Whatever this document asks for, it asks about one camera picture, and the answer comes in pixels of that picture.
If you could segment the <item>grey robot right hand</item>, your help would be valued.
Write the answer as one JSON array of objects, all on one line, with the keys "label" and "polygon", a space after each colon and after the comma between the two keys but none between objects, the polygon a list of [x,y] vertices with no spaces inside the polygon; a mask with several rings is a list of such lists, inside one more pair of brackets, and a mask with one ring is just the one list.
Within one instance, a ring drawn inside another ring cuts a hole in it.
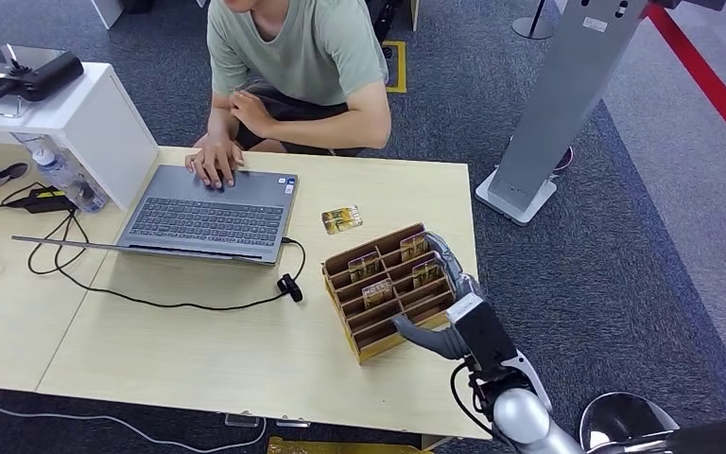
[{"label": "grey robot right hand", "polygon": [[466,358],[473,354],[480,343],[476,310],[482,308],[483,293],[477,280],[463,270],[455,254],[439,235],[425,232],[424,238],[440,262],[444,275],[451,279],[454,303],[445,312],[449,326],[433,331],[417,326],[406,315],[394,317],[393,325],[405,340],[443,358]]}]

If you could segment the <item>person's right hand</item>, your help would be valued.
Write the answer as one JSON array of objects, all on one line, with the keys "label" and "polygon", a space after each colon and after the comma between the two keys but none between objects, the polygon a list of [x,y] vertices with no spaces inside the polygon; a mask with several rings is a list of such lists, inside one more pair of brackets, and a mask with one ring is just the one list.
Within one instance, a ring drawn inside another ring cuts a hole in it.
[{"label": "person's right hand", "polygon": [[240,147],[230,139],[203,137],[196,143],[198,152],[185,157],[184,165],[206,187],[234,186],[233,173],[245,164]]}]

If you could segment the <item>person's left hand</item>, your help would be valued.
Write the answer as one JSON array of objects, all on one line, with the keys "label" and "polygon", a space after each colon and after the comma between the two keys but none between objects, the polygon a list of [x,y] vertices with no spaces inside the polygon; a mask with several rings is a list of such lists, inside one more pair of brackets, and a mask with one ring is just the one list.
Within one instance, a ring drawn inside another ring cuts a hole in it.
[{"label": "person's left hand", "polygon": [[264,139],[273,137],[272,128],[277,125],[277,121],[258,96],[246,91],[234,92],[232,112],[253,134]]}]

